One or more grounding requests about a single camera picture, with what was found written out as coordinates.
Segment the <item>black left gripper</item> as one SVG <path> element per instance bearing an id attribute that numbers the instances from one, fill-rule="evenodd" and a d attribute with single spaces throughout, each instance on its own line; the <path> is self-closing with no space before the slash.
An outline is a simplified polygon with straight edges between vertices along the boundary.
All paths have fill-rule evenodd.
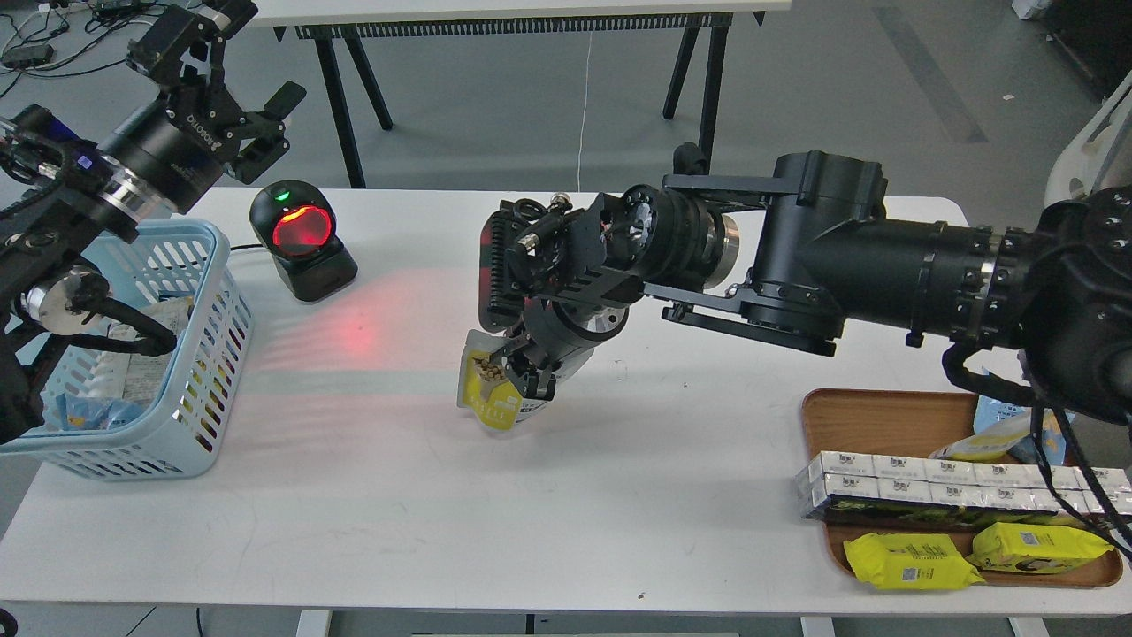
<path id="1" fill-rule="evenodd" d="M 171 5 L 128 44 L 126 64 L 158 85 L 158 98 L 134 111 L 98 148 L 180 214 L 223 171 L 250 186 L 288 153 L 286 120 L 306 88 L 284 83 L 261 110 L 243 113 L 224 84 L 226 42 L 257 12 L 251 1 L 206 1 L 194 12 Z M 237 121 L 216 134 L 209 120 Z"/>

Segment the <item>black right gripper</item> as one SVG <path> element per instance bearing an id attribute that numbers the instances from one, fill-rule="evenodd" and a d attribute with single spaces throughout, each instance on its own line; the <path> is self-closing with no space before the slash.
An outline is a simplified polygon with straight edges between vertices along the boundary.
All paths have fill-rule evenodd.
<path id="1" fill-rule="evenodd" d="M 507 379 L 518 379 L 523 398 L 550 402 L 555 381 L 576 371 L 592 348 L 616 337 L 627 322 L 627 308 L 531 298 L 518 322 L 500 334 L 484 335 L 486 362 Z"/>

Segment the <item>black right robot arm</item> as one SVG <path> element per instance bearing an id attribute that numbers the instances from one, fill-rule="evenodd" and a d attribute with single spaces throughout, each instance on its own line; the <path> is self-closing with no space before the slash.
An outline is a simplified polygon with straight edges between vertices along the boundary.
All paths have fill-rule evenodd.
<path id="1" fill-rule="evenodd" d="M 662 186 L 575 209 L 504 201 L 480 236 L 478 322 L 528 399 L 623 330 L 643 295 L 667 321 L 830 358 L 846 319 L 950 347 L 974 394 L 1129 424 L 1129 188 L 1055 203 L 1032 231 L 889 219 L 878 163 L 822 150 L 772 177 L 712 177 L 694 143 Z"/>

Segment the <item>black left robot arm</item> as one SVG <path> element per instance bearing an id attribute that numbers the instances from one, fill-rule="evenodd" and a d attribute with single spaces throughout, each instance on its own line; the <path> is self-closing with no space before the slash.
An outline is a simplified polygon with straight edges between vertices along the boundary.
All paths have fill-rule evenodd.
<path id="1" fill-rule="evenodd" d="M 143 219 L 186 213 L 218 178 L 251 184 L 288 153 L 286 117 L 306 96 L 288 81 L 259 111 L 224 83 L 226 42 L 257 15 L 251 1 L 174 5 L 126 63 L 158 97 L 95 145 L 33 104 L 3 120 L 3 170 L 29 186 L 3 209 L 3 440 L 41 427 L 43 391 L 72 346 L 158 356 L 175 334 L 111 295 L 82 251 L 102 233 L 132 242 Z"/>

